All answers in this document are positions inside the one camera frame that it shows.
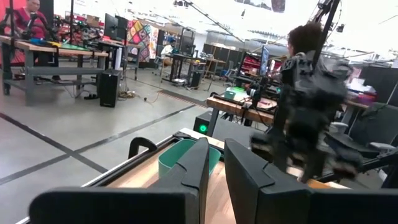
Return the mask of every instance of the green bowl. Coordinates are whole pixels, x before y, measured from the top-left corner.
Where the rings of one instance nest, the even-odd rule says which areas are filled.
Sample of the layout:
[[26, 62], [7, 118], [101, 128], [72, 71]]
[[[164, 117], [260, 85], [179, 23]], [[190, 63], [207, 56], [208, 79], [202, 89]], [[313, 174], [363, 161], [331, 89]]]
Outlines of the green bowl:
[[[194, 140], [184, 139], [177, 142], [170, 149], [166, 150], [159, 156], [159, 177], [165, 175], [177, 161], [196, 143]], [[209, 175], [216, 167], [221, 153], [210, 147], [209, 150]]]

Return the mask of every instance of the workbench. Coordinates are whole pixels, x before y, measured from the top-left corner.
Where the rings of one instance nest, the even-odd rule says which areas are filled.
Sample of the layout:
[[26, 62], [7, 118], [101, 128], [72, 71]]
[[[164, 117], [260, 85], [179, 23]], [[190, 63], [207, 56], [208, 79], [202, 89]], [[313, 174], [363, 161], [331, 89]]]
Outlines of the workbench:
[[[234, 101], [241, 102], [241, 99], [234, 98]], [[275, 101], [268, 100], [265, 98], [262, 98], [261, 101], [269, 101], [271, 104], [270, 105], [262, 105], [261, 103], [259, 103], [259, 105], [258, 105], [259, 108], [268, 109], [268, 108], [276, 106]], [[208, 127], [208, 131], [207, 131], [207, 135], [209, 135], [210, 137], [212, 137], [212, 135], [213, 135], [213, 131], [214, 131], [214, 128], [215, 128], [215, 125], [217, 122], [217, 118], [218, 118], [218, 114], [220, 113], [220, 111], [224, 111], [226, 113], [233, 114], [233, 115], [240, 116], [240, 117], [242, 117], [242, 115], [245, 111], [245, 109], [242, 109], [242, 106], [239, 106], [236, 103], [216, 99], [214, 97], [207, 98], [206, 105], [213, 109], [209, 127]], [[362, 110], [365, 110], [368, 108], [367, 105], [362, 105], [360, 103], [355, 103], [353, 101], [346, 101], [345, 105], [346, 105], [346, 112], [345, 112], [342, 122], [344, 122], [346, 124], [348, 124], [348, 121], [351, 119], [355, 108], [361, 108]], [[262, 124], [271, 125], [274, 120], [274, 115], [265, 113], [262, 111], [249, 109], [245, 112], [244, 118], [249, 119], [251, 121], [256, 121], [256, 122], [259, 122]]]
[[[239, 102], [243, 102], [242, 99], [235, 99], [236, 101]], [[258, 110], [254, 110], [254, 109], [248, 109], [245, 110], [242, 108], [242, 106], [236, 104], [236, 103], [232, 103], [232, 102], [228, 102], [225, 100], [220, 100], [220, 99], [216, 99], [214, 97], [209, 97], [206, 100], [206, 105], [210, 108], [213, 109], [213, 112], [211, 114], [211, 119], [210, 119], [210, 123], [209, 123], [209, 127], [207, 130], [207, 135], [212, 137], [213, 136], [213, 132], [214, 132], [214, 128], [216, 126], [216, 122], [218, 119], [218, 114], [220, 113], [220, 111], [224, 111], [226, 113], [229, 114], [233, 114], [236, 116], [243, 116], [244, 113], [244, 118], [245, 119], [249, 119], [251, 121], [255, 121], [255, 122], [259, 122], [262, 124], [268, 124], [271, 125], [272, 121], [274, 120], [274, 115], [269, 114], [269, 113], [265, 113], [262, 111], [258, 111]], [[261, 101], [258, 103], [258, 108], [262, 108], [265, 110], [268, 110], [270, 108], [274, 108], [277, 106], [277, 102], [273, 101], [273, 100], [268, 100], [265, 98], [261, 98]]]
[[[146, 149], [142, 153], [131, 157], [120, 165], [112, 168], [92, 181], [89, 181], [82, 187], [146, 188], [158, 179], [158, 157], [166, 149], [182, 139], [196, 141], [199, 138], [207, 138], [209, 145], [223, 154], [224, 142], [183, 128], [179, 132], [158, 143], [156, 149]], [[298, 177], [301, 176], [302, 171], [289, 167], [288, 173]], [[310, 181], [309, 186], [317, 189], [347, 189], [334, 182], [323, 184], [315, 180]], [[17, 224], [27, 223], [30, 223], [29, 217], [21, 220]], [[218, 162], [209, 178], [205, 223], [236, 223], [226, 183], [224, 163], [222, 161]]]
[[[51, 86], [76, 86], [78, 91], [83, 85], [97, 85], [96, 82], [90, 79], [83, 79], [82, 75], [97, 75], [103, 72], [104, 62], [108, 54], [105, 52], [94, 52], [91, 50], [78, 50], [78, 49], [65, 49], [59, 48], [58, 53], [67, 55], [78, 56], [77, 68], [68, 67], [34, 67], [34, 52], [47, 52], [57, 53], [55, 47], [42, 47], [34, 44], [30, 44], [26, 41], [15, 40], [14, 46], [17, 49], [21, 49], [25, 53], [25, 80], [13, 80], [11, 71], [11, 59], [5, 57], [10, 55], [12, 52], [11, 38], [0, 35], [1, 50], [2, 50], [2, 65], [3, 65], [3, 93], [5, 95], [10, 94], [11, 86], [16, 87], [25, 92], [25, 103], [27, 106], [34, 104], [34, 90], [36, 88], [46, 88]], [[98, 57], [98, 64], [96, 68], [83, 68], [83, 56], [95, 56]], [[76, 80], [70, 80], [69, 82], [41, 82], [37, 85], [37, 81], [34, 80], [35, 76], [53, 76], [53, 75], [76, 75]]]

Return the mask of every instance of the colorful quilt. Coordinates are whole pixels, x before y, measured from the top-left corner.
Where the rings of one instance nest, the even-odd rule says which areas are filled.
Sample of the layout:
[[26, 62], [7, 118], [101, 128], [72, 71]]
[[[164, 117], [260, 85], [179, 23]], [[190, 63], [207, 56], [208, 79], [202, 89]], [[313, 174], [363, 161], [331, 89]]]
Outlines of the colorful quilt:
[[[149, 62], [156, 58], [156, 46], [159, 30], [151, 25], [142, 24], [139, 21], [129, 21], [127, 41], [141, 46], [138, 59], [140, 62]], [[137, 49], [129, 49], [130, 53], [137, 54]]]

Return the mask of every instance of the desk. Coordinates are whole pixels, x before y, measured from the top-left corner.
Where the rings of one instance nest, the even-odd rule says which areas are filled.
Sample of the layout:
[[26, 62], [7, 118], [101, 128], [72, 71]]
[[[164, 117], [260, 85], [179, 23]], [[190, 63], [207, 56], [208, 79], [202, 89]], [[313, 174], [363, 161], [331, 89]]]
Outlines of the desk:
[[[16, 40], [15, 48], [21, 49], [25, 52], [25, 80], [13, 80], [11, 71], [11, 60], [10, 57], [5, 57], [5, 55], [10, 55], [11, 53], [11, 38], [6, 36], [0, 36], [1, 50], [2, 50], [2, 65], [3, 65], [3, 93], [5, 95], [10, 94], [11, 86], [14, 86], [25, 92], [25, 103], [27, 106], [31, 106], [34, 103], [34, 89], [37, 87], [50, 87], [50, 86], [70, 86], [76, 85], [78, 90], [83, 85], [96, 85], [96, 82], [91, 80], [82, 79], [82, 75], [97, 75], [104, 70], [104, 61], [108, 57], [105, 52], [93, 52], [90, 50], [75, 50], [75, 49], [64, 49], [59, 48], [58, 52], [60, 54], [68, 55], [78, 55], [78, 67], [77, 68], [58, 68], [58, 67], [34, 67], [34, 52], [48, 52], [57, 53], [56, 48], [53, 47], [42, 47], [28, 42]], [[97, 56], [98, 64], [97, 68], [83, 68], [83, 56]], [[42, 85], [36, 85], [34, 81], [34, 76], [52, 76], [52, 75], [76, 75], [77, 79], [70, 82], [60, 82], [60, 83], [43, 83]]]
[[[217, 139], [202, 135], [190, 129], [183, 128], [174, 136], [184, 134], [186, 138], [197, 140], [199, 138], [207, 138], [209, 144], [219, 149], [224, 149], [224, 142]], [[173, 143], [173, 139], [181, 139], [180, 137], [170, 136], [157, 144], [158, 150], [155, 152], [144, 152], [122, 162], [120, 165], [112, 168], [99, 177], [91, 180], [82, 187], [111, 187], [111, 188], [146, 188], [158, 179], [158, 157]], [[300, 176], [302, 171], [293, 167], [289, 167], [288, 173]], [[337, 188], [346, 189], [346, 187], [329, 182], [326, 184], [311, 181], [310, 187], [313, 188]], [[29, 217], [21, 220], [17, 224], [29, 223]], [[206, 200], [206, 224], [235, 224], [234, 212], [229, 197], [228, 186], [226, 183], [225, 168], [222, 162], [215, 167], [209, 178]]]
[[[234, 100], [243, 102], [242, 99], [234, 99]], [[273, 100], [261, 98], [261, 101], [267, 102], [268, 105], [265, 105], [264, 103], [259, 103], [257, 106], [259, 108], [269, 109], [269, 108], [277, 106], [277, 102], [275, 102]], [[236, 116], [242, 116], [243, 112], [245, 111], [245, 109], [242, 109], [242, 106], [239, 106], [235, 103], [230, 103], [225, 100], [219, 100], [214, 97], [207, 98], [206, 104], [208, 107], [213, 108], [213, 112], [211, 113], [209, 127], [207, 130], [207, 135], [210, 137], [213, 136], [214, 128], [216, 126], [218, 114], [220, 113], [220, 111], [224, 111], [226, 113], [233, 114]], [[272, 124], [272, 121], [274, 120], [273, 115], [264, 113], [262, 111], [256, 111], [253, 109], [247, 110], [244, 115], [244, 118], [249, 119], [251, 121], [257, 121], [257, 122], [265, 123], [265, 124]]]
[[182, 54], [167, 54], [166, 57], [172, 58], [172, 70], [170, 72], [169, 79], [167, 78], [162, 78], [165, 81], [173, 82], [174, 79], [176, 78], [181, 78], [181, 69], [182, 69], [182, 64], [184, 60], [192, 60], [191, 56], [185, 56]]

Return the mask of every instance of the office chair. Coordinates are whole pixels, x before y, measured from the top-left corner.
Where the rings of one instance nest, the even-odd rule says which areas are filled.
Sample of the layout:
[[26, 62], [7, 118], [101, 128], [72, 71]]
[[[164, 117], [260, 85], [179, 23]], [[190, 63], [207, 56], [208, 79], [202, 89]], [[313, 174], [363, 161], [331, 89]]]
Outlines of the office chair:
[[325, 133], [325, 143], [332, 149], [343, 147], [356, 150], [364, 158], [373, 159], [381, 152], [395, 149], [398, 145], [398, 108], [374, 103], [358, 116], [348, 134], [343, 131]]

